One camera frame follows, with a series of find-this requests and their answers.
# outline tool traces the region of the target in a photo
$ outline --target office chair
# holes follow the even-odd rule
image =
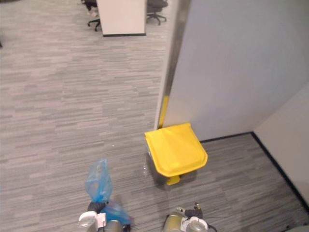
[[[89,12],[91,12],[91,7],[98,7],[96,0],[82,0],[82,4],[86,5]],[[98,31],[97,27],[101,24],[100,18],[89,21],[88,26],[90,26],[90,23],[97,23],[95,31]]]
[[[97,23],[95,27],[95,31],[98,31],[97,27],[101,24],[100,18],[89,21],[88,26],[90,26],[90,23]]]
[[[164,19],[166,22],[166,18],[157,14],[161,12],[164,7],[167,7],[168,3],[164,0],[148,0],[147,1],[147,22],[150,18],[155,18],[158,20],[158,24],[161,25],[160,18]]]

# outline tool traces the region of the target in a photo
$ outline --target trash can lid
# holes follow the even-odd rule
[[[207,153],[190,123],[145,133],[156,170],[167,177],[181,175],[203,167]]]

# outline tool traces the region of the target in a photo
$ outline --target white desk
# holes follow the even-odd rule
[[[103,36],[146,35],[147,0],[97,0]]]

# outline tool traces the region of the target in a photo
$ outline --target black baseboard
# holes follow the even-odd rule
[[[259,144],[259,146],[261,147],[261,149],[264,151],[264,153],[267,155],[267,157],[270,159],[270,161],[272,162],[272,164],[278,169],[279,173],[282,175],[282,177],[284,178],[285,182],[288,184],[288,186],[290,186],[291,190],[293,191],[293,193],[296,195],[296,197],[298,198],[298,200],[301,202],[301,204],[303,205],[304,209],[306,210],[306,212],[309,214],[309,206],[307,204],[307,202],[305,201],[305,199],[302,197],[302,195],[300,194],[300,192],[297,190],[297,188],[295,187],[295,185],[292,183],[292,181],[289,179],[289,177],[287,176],[287,174],[284,172],[284,170],[280,167],[280,165],[277,163],[277,161],[272,157],[272,155],[270,154],[270,152],[267,150],[267,148],[262,144],[261,140],[259,139],[259,137],[254,133],[251,132],[252,137],[256,140],[256,142]]]
[[[214,138],[214,139],[206,139],[206,140],[202,140],[200,142],[201,143],[207,143],[207,142],[211,142],[211,141],[215,141],[215,140],[227,139],[227,138],[237,137],[237,136],[241,136],[241,135],[245,135],[245,134],[251,134],[251,132],[245,132],[245,133],[240,133],[240,134],[232,134],[232,135],[218,137],[218,138]]]
[[[110,35],[103,35],[103,37],[136,36],[136,35],[146,35],[146,33],[136,33],[136,34],[110,34]]]

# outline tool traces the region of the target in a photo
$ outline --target gray carpet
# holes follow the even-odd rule
[[[207,143],[196,177],[156,187],[143,132],[154,124],[169,20],[150,21],[147,36],[102,38],[79,3],[0,5],[1,231],[74,231],[89,203],[88,167],[100,158],[133,231],[158,232],[170,210],[194,201],[220,232],[308,221],[250,135]]]

